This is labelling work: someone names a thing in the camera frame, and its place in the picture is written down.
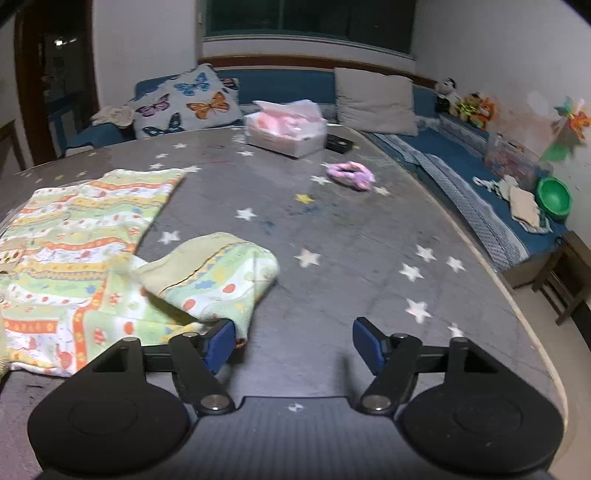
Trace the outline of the clear plastic toy box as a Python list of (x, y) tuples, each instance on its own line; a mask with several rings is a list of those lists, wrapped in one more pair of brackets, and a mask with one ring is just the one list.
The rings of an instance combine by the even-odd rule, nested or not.
[(522, 189), (529, 191), (535, 188), (540, 176), (539, 158), (524, 145), (499, 133), (489, 137), (484, 165), (499, 177), (512, 176)]

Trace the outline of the orange yellow plush toys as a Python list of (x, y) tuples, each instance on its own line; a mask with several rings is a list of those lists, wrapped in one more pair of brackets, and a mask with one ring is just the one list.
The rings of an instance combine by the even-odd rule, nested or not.
[(482, 131), (486, 131), (488, 123), (495, 115), (495, 104), (479, 92), (470, 93), (461, 99), (456, 106), (459, 118)]

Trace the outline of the green plastic bowl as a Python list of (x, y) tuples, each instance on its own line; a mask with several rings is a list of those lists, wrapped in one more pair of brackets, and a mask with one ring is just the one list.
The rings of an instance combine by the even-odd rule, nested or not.
[(557, 222), (565, 222), (572, 207), (568, 187), (555, 177), (542, 178), (536, 187), (539, 206)]

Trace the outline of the small black box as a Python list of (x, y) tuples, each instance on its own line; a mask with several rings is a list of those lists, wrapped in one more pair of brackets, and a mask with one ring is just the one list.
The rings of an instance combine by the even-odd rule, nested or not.
[(339, 153), (342, 155), (351, 151), (353, 149), (353, 146), (355, 146), (355, 143), (353, 143), (353, 141), (336, 135), (328, 134), (327, 138), (325, 139), (326, 150)]

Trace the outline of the colourful paper pinwheel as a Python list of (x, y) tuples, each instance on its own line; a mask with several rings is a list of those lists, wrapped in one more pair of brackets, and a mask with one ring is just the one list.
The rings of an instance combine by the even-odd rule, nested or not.
[(584, 99), (574, 101), (566, 97), (554, 110), (559, 118), (551, 124), (552, 140), (541, 156), (546, 162), (562, 162), (572, 157), (578, 147), (586, 145), (585, 132), (590, 128), (590, 113)]

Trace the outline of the beige cloth on sofa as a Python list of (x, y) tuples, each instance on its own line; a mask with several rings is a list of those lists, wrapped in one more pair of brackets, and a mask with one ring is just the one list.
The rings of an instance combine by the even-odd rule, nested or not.
[(473, 183), (507, 201), (512, 219), (526, 232), (539, 235), (552, 232), (549, 219), (542, 213), (534, 195), (522, 189), (513, 176), (504, 175), (499, 181), (474, 177)]

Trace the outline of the dark window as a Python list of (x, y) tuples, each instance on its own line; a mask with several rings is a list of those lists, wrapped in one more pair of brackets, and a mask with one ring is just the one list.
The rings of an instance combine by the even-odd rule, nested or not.
[(415, 0), (213, 0), (209, 35), (273, 34), (332, 38), (410, 52)]

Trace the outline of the panda plush toy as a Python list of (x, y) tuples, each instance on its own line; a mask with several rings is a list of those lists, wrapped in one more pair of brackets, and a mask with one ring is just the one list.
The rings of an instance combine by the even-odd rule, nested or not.
[(450, 77), (439, 81), (435, 86), (435, 91), (437, 94), (436, 106), (439, 109), (449, 110), (451, 106), (455, 106), (461, 100), (456, 89), (456, 82)]

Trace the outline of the cream cloth on sofa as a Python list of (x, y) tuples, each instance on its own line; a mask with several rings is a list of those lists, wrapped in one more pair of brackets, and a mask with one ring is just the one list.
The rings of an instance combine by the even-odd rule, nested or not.
[(93, 126), (113, 124), (119, 129), (129, 127), (133, 123), (133, 109), (127, 105), (105, 106), (90, 117)]

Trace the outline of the blue sofa bench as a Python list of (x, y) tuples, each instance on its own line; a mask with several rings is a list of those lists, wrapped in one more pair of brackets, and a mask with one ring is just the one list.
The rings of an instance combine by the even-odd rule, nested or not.
[[(257, 100), (287, 103), (310, 99), (326, 119), (337, 117), (332, 72), (298, 69), (229, 69), (218, 72), (222, 90), (246, 113)], [(545, 216), (536, 232), (513, 219), (501, 194), (501, 176), (485, 166), (486, 139), (435, 111), (436, 93), (413, 89), (419, 134), (369, 133), (377, 149), (415, 173), (449, 208), (459, 214), (500, 270), (545, 261), (567, 232), (564, 224)]]

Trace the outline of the colourful patterned baby garment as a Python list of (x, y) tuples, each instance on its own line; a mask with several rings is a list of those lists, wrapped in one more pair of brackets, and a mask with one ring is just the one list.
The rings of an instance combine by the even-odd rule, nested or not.
[(222, 319), (245, 343), (280, 273), (270, 250), (215, 232), (152, 262), (135, 253), (183, 176), (118, 169), (33, 193), (1, 237), (3, 371), (67, 377), (121, 338), (159, 345)]

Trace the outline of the butterfly print pillow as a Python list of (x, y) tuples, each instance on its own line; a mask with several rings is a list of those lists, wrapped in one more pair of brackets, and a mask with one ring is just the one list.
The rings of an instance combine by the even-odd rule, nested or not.
[(211, 64), (166, 79), (138, 95), (133, 109), (137, 139), (235, 124), (242, 120), (235, 85), (222, 82)]

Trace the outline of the pink tissue pack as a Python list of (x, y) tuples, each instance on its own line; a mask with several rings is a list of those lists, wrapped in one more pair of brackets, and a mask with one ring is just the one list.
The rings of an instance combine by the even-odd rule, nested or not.
[(298, 159), (325, 149), (328, 122), (311, 100), (287, 104), (256, 100), (256, 112), (243, 117), (246, 143)]

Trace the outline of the grey square cushion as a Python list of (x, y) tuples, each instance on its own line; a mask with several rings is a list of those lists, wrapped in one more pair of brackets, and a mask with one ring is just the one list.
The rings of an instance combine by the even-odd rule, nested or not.
[(335, 68), (339, 124), (359, 131), (418, 135), (413, 82), (398, 75)]

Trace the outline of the small wooden stool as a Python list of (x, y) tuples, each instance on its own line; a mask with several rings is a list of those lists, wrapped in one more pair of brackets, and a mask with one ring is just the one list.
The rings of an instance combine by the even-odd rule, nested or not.
[(590, 248), (574, 231), (567, 231), (557, 239), (556, 249), (535, 277), (532, 290), (546, 294), (545, 287), (559, 302), (557, 325), (571, 318), (590, 298)]

